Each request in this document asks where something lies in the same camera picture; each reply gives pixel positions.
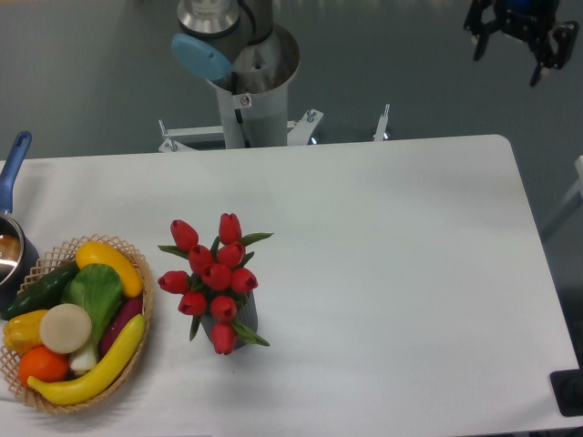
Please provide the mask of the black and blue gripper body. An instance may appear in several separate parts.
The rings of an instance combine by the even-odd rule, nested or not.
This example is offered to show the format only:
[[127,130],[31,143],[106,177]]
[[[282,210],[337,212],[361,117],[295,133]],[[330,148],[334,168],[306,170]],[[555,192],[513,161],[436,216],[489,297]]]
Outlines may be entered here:
[[579,24],[558,22],[559,1],[472,1],[463,28],[476,38],[501,31],[523,42],[542,44],[552,36],[558,45],[574,45]]

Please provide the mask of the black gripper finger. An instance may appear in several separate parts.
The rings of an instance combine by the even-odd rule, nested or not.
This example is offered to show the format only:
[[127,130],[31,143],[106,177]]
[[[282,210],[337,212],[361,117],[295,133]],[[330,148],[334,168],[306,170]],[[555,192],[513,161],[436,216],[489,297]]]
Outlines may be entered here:
[[578,37],[578,22],[567,21],[552,25],[549,29],[537,30],[529,48],[537,64],[529,80],[534,87],[544,69],[561,69],[571,58]]
[[478,61],[485,54],[489,37],[498,29],[499,25],[496,20],[487,23],[479,22],[471,26],[471,33],[476,40],[474,61]]

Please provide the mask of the silver robot arm blue cap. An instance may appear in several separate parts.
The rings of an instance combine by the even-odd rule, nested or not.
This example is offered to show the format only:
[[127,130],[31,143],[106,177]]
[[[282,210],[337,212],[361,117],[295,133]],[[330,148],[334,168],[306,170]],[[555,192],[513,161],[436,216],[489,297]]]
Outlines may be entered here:
[[[463,27],[476,42],[474,59],[501,32],[528,45],[536,59],[529,84],[560,69],[578,37],[576,21],[557,20],[557,1],[473,1]],[[313,143],[322,113],[288,119],[288,87],[300,64],[297,41],[273,21],[271,1],[181,1],[180,31],[171,42],[177,61],[216,92],[228,149]]]

